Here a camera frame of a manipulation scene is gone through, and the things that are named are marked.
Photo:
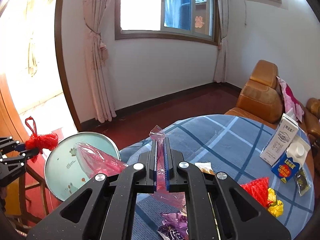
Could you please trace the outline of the pink transparent plastic bag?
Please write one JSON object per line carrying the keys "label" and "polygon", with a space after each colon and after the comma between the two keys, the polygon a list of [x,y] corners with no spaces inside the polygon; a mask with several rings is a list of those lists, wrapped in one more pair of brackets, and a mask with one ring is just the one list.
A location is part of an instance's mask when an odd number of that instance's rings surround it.
{"label": "pink transparent plastic bag", "polygon": [[[185,206],[184,193],[170,193],[167,191],[165,184],[165,132],[159,126],[155,126],[149,133],[149,136],[152,140],[155,139],[157,141],[157,190],[151,196],[157,201],[182,209]],[[92,178],[97,173],[113,176],[119,174],[127,167],[126,163],[86,142],[77,142],[74,144],[71,154],[77,157],[81,169],[89,178]]]}

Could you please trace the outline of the light blue cartoon trash bin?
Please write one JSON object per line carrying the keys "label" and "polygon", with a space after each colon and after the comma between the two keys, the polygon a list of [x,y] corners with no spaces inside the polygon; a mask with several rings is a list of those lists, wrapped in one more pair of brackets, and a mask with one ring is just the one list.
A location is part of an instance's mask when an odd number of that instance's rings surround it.
{"label": "light blue cartoon trash bin", "polygon": [[116,144],[100,133],[80,132],[60,141],[46,160],[44,178],[49,191],[62,202],[89,181],[74,152],[74,145],[78,142],[86,142],[121,159]]}

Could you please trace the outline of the wooden stool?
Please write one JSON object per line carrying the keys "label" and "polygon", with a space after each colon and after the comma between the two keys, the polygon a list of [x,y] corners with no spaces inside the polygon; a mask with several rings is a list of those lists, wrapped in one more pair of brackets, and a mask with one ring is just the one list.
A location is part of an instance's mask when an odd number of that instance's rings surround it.
{"label": "wooden stool", "polygon": [[26,168],[26,174],[7,186],[5,198],[5,215],[15,225],[23,227],[37,224],[42,219],[31,212],[32,207],[43,216],[49,214],[46,182],[29,164]]}

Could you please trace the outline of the white paper food wrapper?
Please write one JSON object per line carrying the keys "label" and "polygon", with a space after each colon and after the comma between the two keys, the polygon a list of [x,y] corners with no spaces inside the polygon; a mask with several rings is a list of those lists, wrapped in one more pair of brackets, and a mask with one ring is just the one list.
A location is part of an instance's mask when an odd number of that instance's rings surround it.
{"label": "white paper food wrapper", "polygon": [[207,163],[197,162],[194,165],[197,166],[203,173],[212,174],[212,175],[215,174],[212,169],[212,164],[210,162],[207,162]]}

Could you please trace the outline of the red foil wrapper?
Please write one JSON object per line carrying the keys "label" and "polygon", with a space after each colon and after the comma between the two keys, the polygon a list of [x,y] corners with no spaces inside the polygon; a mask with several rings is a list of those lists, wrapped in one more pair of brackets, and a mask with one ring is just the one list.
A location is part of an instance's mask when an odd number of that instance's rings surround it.
{"label": "red foil wrapper", "polygon": [[268,185],[269,178],[258,178],[249,183],[242,184],[241,187],[259,202],[264,208],[268,206]]}

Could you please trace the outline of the purple snack wrapper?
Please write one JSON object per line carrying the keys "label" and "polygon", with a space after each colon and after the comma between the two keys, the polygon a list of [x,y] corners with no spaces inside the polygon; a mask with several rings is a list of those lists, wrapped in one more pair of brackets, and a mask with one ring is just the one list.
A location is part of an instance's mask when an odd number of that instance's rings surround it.
{"label": "purple snack wrapper", "polygon": [[181,212],[161,213],[163,218],[157,232],[162,239],[189,239],[188,219]]}

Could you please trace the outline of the yellow foil wrapper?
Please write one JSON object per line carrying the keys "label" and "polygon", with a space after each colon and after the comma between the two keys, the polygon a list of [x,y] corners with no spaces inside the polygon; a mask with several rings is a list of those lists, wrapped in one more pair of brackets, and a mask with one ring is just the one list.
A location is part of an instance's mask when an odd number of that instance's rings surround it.
{"label": "yellow foil wrapper", "polygon": [[284,204],[277,198],[276,192],[268,188],[267,210],[274,217],[279,217],[284,212]]}

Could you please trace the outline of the blue Look milk carton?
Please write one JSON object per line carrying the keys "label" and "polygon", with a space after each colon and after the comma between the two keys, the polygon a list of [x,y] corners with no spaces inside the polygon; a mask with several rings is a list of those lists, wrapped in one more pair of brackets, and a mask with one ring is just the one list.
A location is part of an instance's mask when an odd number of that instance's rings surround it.
{"label": "blue Look milk carton", "polygon": [[288,148],[272,166],[271,171],[283,183],[287,183],[303,167],[310,145],[301,137],[295,137]]}

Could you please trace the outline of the tall white milk carton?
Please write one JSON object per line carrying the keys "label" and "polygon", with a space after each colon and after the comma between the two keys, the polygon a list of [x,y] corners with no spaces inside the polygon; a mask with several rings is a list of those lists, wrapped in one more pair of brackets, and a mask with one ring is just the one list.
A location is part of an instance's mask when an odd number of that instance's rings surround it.
{"label": "tall white milk carton", "polygon": [[274,134],[259,157],[273,166],[291,144],[298,130],[298,123],[287,114],[283,114]]}

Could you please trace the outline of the small dark sachet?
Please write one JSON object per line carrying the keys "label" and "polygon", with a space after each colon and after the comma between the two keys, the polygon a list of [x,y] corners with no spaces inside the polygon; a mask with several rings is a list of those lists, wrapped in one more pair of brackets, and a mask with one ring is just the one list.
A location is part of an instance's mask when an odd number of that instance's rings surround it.
{"label": "small dark sachet", "polygon": [[301,197],[311,189],[310,181],[308,180],[306,171],[303,167],[295,174],[295,182]]}

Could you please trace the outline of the brown leather sofa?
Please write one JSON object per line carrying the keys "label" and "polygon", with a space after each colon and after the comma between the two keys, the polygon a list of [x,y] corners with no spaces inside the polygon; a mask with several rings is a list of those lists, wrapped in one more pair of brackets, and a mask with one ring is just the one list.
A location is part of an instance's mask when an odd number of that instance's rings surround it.
{"label": "brown leather sofa", "polygon": [[315,172],[319,175],[319,99],[310,98],[303,107],[304,124],[311,144]]}

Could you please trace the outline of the pink floral blanket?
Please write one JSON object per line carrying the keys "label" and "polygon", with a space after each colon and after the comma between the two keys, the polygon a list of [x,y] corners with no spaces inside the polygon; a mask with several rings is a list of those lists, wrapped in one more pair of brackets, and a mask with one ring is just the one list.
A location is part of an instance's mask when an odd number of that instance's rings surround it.
{"label": "pink floral blanket", "polygon": [[277,77],[284,100],[285,114],[295,121],[302,122],[304,111],[300,102],[295,98],[289,85],[280,77]]}

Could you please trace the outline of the pink left curtain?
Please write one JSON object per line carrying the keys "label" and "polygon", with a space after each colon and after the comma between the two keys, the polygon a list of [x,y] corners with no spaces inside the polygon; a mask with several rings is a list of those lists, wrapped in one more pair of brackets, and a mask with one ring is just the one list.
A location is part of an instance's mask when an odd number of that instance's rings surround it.
{"label": "pink left curtain", "polygon": [[108,49],[101,37],[100,25],[105,9],[111,0],[82,0],[84,23],[84,53],[88,81],[92,93],[96,119],[100,122],[111,121],[116,117],[114,101],[106,69]]}

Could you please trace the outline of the pink curtain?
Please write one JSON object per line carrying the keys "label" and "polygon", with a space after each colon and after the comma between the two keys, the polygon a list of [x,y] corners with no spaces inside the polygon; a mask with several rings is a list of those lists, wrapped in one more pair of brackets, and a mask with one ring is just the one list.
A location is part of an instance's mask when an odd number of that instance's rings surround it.
{"label": "pink curtain", "polygon": [[82,0],[84,23],[84,53],[88,81],[92,93],[96,119],[100,122],[111,121],[116,117],[114,101],[106,69],[108,49],[101,37],[100,25],[105,9],[111,0]]}
{"label": "pink curtain", "polygon": [[214,81],[217,83],[226,81],[228,67],[229,2],[230,0],[217,0],[220,24],[220,41],[218,43],[214,74]]}

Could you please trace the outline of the pink right curtain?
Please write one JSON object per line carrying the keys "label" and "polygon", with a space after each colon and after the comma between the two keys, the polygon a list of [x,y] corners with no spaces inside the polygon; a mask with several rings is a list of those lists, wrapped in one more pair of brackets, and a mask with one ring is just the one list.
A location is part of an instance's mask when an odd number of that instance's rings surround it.
{"label": "pink right curtain", "polygon": [[217,0],[220,24],[220,41],[218,43],[214,74],[214,81],[217,83],[226,81],[228,67],[229,2],[230,0]]}

